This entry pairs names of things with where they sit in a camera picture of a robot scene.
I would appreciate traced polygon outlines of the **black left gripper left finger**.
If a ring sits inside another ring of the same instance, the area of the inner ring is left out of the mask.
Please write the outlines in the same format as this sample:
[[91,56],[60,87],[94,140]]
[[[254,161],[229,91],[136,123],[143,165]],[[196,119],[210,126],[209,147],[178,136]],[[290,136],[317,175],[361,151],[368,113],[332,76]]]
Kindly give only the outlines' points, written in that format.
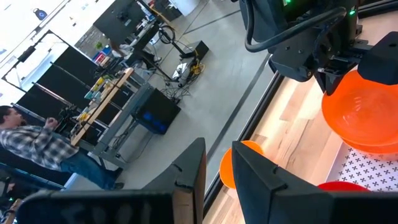
[[202,224],[204,138],[196,138],[139,190],[42,191],[26,198],[17,224]]

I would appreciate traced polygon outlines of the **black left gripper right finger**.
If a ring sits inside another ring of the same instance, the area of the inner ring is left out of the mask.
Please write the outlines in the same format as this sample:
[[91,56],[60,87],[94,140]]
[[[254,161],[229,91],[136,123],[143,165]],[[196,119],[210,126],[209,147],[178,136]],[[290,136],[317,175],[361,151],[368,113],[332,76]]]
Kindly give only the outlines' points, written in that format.
[[398,193],[325,191],[235,141],[233,176],[246,224],[398,224]]

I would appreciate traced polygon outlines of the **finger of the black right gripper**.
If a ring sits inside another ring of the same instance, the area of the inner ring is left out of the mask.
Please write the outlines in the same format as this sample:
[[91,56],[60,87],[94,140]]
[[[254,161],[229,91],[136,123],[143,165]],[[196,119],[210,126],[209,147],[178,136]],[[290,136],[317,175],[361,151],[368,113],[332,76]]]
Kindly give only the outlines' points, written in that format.
[[363,55],[358,73],[384,85],[398,85],[398,31],[388,33]]
[[323,93],[332,95],[347,73],[348,71],[342,68],[318,68],[315,79]]

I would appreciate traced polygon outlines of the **red plastic mini bowl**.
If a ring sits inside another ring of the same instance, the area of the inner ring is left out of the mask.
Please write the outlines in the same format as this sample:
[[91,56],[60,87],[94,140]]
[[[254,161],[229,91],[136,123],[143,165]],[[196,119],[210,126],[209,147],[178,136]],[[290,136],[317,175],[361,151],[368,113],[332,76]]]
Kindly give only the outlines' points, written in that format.
[[329,191],[369,191],[366,187],[343,181],[325,182],[318,185],[318,188]]

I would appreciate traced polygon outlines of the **black computer tower blue lights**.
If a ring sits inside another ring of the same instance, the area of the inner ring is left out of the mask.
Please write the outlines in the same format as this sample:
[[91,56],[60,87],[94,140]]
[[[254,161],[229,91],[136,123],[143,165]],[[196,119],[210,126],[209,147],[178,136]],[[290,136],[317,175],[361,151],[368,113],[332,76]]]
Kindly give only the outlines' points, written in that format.
[[148,88],[132,111],[133,118],[154,134],[165,134],[180,107],[158,89]]

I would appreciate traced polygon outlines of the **white perforated metal tray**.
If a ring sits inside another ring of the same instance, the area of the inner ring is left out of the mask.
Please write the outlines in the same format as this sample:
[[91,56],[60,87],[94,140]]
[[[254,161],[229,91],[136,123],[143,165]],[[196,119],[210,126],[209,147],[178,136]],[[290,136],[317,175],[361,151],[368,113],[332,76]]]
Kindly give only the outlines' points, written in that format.
[[332,147],[328,162],[319,162],[310,183],[343,181],[375,192],[398,192],[398,154],[381,155],[361,152],[347,145]]

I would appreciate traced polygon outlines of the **grey desk wooden top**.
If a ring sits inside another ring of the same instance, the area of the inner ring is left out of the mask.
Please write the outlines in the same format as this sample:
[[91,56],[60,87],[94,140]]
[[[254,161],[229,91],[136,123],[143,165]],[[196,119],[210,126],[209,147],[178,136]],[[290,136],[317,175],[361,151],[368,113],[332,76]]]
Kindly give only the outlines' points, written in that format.
[[136,92],[127,100],[119,112],[111,120],[102,134],[100,134],[97,143],[91,144],[83,139],[83,136],[93,126],[106,106],[110,105],[115,94],[127,83],[127,79],[134,73],[133,68],[127,68],[123,74],[114,80],[103,83],[104,90],[100,93],[99,100],[91,101],[87,110],[82,112],[77,118],[78,123],[71,131],[71,144],[84,149],[101,160],[106,160],[122,169],[128,166],[119,151],[128,137],[138,126],[134,117],[140,105],[149,98],[149,95],[155,88],[149,83],[141,85]]

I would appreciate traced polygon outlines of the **person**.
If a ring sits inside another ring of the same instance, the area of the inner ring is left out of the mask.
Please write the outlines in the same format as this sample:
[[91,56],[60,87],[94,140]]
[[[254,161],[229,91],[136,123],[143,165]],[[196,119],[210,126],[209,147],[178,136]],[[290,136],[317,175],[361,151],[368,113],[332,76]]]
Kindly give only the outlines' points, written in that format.
[[107,170],[96,160],[72,145],[70,140],[55,133],[55,118],[45,125],[26,125],[22,115],[10,106],[0,106],[0,146],[14,155],[46,169],[76,173],[103,190],[121,190],[117,182],[121,168]]

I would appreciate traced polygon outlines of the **black room divider panels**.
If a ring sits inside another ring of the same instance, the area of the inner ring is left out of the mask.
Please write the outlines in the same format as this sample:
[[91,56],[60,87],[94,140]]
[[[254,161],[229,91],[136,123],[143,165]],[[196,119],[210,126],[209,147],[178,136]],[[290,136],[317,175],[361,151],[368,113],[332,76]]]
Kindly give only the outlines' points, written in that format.
[[56,116],[67,104],[82,110],[89,103],[84,96],[100,76],[119,67],[98,65],[57,34],[48,30],[17,58],[0,78],[21,92],[11,102],[25,113],[43,118]]

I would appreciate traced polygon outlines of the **black computer monitor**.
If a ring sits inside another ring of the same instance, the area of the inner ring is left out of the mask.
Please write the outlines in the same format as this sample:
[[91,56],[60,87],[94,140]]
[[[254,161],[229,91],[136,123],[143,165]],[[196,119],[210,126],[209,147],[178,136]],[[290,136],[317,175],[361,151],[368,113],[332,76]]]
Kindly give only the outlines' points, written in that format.
[[123,44],[145,18],[136,0],[115,0],[93,25],[109,40]]

